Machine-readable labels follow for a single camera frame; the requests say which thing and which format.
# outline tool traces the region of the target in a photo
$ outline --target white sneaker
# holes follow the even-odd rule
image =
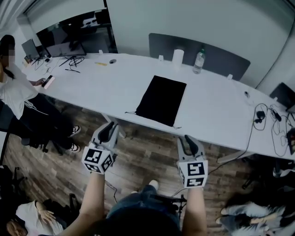
[[[217,218],[216,221],[215,221],[216,224],[221,224],[220,220],[221,220],[221,217]]]
[[[69,136],[69,138],[72,138],[74,135],[80,133],[81,127],[79,125],[76,125],[73,127],[72,134]]]
[[[226,212],[226,208],[222,208],[221,212],[220,212],[222,215],[228,215],[228,213]]]
[[[156,191],[158,191],[159,189],[159,182],[157,180],[153,179],[151,182],[149,182],[148,185],[152,185],[156,189]]]
[[[69,149],[72,153],[78,153],[80,151],[80,147],[74,143],[72,143],[72,147]]]

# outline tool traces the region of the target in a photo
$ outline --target person's hand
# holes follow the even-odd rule
[[[42,79],[39,79],[35,82],[34,86],[39,86],[39,85],[42,85],[44,83],[45,79],[42,78]]]
[[[39,211],[39,214],[41,216],[41,219],[44,221],[44,223],[49,224],[53,220],[55,220],[54,213],[48,210],[42,210]]]

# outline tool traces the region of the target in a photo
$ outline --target black pants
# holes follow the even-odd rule
[[[24,106],[20,121],[34,134],[49,139],[65,149],[70,149],[73,143],[71,138],[73,126],[43,95],[38,94],[30,99],[34,107],[45,114]]]

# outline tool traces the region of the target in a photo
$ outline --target black bag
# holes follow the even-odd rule
[[[173,127],[186,84],[154,76],[135,114]]]

